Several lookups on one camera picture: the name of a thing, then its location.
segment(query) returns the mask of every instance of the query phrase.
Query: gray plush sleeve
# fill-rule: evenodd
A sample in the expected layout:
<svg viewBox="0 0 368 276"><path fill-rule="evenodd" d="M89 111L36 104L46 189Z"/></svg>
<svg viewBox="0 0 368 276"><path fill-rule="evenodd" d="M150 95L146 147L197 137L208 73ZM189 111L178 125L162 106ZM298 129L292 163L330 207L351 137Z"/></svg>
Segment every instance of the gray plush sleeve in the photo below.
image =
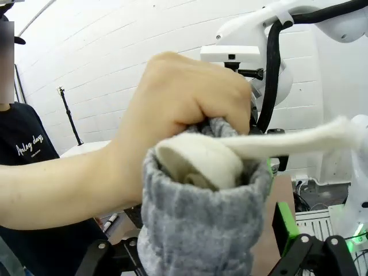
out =
<svg viewBox="0 0 368 276"><path fill-rule="evenodd" d="M220 118L188 131L236 135ZM237 188L220 191L176 183L162 170L154 151L148 152L138 253L149 276L250 275L250 249L262 233L272 182L266 161L244 162L240 182Z"/></svg>

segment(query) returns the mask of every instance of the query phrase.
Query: cap brim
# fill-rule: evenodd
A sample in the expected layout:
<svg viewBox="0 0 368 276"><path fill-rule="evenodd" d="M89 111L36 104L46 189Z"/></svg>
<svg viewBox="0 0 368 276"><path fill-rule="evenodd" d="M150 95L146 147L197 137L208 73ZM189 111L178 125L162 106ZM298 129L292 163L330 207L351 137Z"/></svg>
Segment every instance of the cap brim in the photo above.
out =
<svg viewBox="0 0 368 276"><path fill-rule="evenodd" d="M25 40L24 39L21 39L18 36L14 36L14 43L24 45L25 44Z"/></svg>

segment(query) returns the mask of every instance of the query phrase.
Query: bolt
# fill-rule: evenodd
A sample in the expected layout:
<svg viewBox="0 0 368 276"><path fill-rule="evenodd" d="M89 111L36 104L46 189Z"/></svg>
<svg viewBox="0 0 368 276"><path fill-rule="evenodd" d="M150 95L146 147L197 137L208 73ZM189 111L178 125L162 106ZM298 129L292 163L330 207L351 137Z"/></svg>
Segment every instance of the bolt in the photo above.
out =
<svg viewBox="0 0 368 276"><path fill-rule="evenodd" d="M337 239L332 239L332 240L331 240L331 243L332 243L333 245L337 245L337 244L339 243L339 241L338 241Z"/></svg>
<svg viewBox="0 0 368 276"><path fill-rule="evenodd" d="M303 243L307 243L309 241L309 238L307 236L303 236L303 237L301 237L301 241Z"/></svg>

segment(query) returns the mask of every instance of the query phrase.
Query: forearm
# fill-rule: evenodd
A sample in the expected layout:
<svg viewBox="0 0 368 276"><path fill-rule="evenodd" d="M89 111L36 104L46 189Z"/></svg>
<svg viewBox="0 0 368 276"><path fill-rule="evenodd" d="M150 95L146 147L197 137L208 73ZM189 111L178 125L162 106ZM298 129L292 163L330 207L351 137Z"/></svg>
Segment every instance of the forearm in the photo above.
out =
<svg viewBox="0 0 368 276"><path fill-rule="evenodd" d="M128 167L117 165L116 151L108 145L71 158L0 166L0 225L58 227L140 201L141 185L132 183Z"/></svg>

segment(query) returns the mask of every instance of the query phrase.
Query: person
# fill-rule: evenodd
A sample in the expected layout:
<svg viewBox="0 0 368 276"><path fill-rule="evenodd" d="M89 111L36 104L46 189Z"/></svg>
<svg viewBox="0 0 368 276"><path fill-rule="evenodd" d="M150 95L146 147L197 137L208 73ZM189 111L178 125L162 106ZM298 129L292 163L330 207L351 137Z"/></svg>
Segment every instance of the person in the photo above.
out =
<svg viewBox="0 0 368 276"><path fill-rule="evenodd" d="M14 37L14 25L13 30L10 28L13 22L0 24L0 164L21 167L20 165L58 159L59 155L35 110L24 103L13 103L14 42L25 44L25 41L16 37L12 43L8 43L12 41L10 37ZM7 183L7 180L0 179L0 193L5 192L7 196L11 196L9 189L17 190L17 183ZM2 185L5 183L9 184L9 189L4 189ZM30 183L27 187L32 190L29 192L41 195L53 186L53 180L45 180L41 190L32 186ZM20 199L22 191L19 192L16 192L16 198ZM10 203L6 209L13 208L12 205ZM22 220L21 213L12 215ZM0 237L20 263L35 276L75 275L88 246L97 239L107 239L94 219L88 217L73 225L33 231L9 229L7 226L10 225L1 225Z"/></svg>
<svg viewBox="0 0 368 276"><path fill-rule="evenodd" d="M88 154L0 166L0 225L44 229L142 201L142 161L157 142L206 117L249 132L251 88L230 69L165 52L154 56L116 137Z"/></svg>

